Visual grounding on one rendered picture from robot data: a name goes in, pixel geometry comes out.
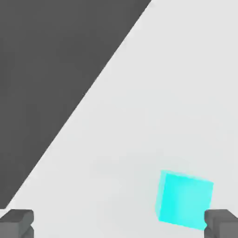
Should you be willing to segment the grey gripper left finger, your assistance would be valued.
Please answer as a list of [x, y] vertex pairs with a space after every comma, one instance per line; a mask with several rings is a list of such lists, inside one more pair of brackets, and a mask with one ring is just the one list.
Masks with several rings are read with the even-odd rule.
[[34, 238], [33, 210], [11, 209], [0, 218], [0, 238]]

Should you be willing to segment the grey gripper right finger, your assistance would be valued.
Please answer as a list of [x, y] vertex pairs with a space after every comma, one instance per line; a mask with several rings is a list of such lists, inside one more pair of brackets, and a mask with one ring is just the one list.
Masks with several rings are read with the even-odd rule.
[[204, 238], [238, 238], [238, 218], [229, 210], [206, 210], [204, 220]]

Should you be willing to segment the small cyan cube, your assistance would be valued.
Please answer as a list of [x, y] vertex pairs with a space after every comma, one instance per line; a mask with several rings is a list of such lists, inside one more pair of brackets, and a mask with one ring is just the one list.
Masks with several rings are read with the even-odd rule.
[[155, 203], [158, 220], [204, 230], [204, 212], [210, 208], [213, 186], [206, 179], [162, 170]]

